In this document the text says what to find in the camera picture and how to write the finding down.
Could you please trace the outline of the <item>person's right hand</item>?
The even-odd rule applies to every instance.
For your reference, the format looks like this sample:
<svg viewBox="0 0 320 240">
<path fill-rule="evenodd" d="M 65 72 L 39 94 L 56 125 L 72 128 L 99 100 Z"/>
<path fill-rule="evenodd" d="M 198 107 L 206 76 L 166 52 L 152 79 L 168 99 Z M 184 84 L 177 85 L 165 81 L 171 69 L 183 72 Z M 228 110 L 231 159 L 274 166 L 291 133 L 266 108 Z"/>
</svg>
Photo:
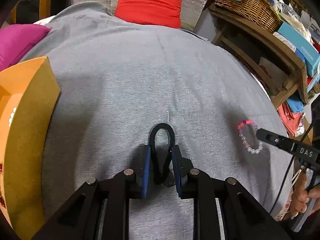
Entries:
<svg viewBox="0 0 320 240">
<path fill-rule="evenodd" d="M 305 213 L 307 210 L 307 202 L 310 199 L 316 199 L 315 205 L 312 208 L 310 214 L 313 214 L 319 210 L 320 207 L 320 187 L 317 185 L 310 191 L 306 191 L 304 188 L 307 182 L 306 174 L 302 171 L 295 183 L 294 191 L 291 196 L 290 212 L 293 217 L 296 217 L 299 213 Z"/>
</svg>

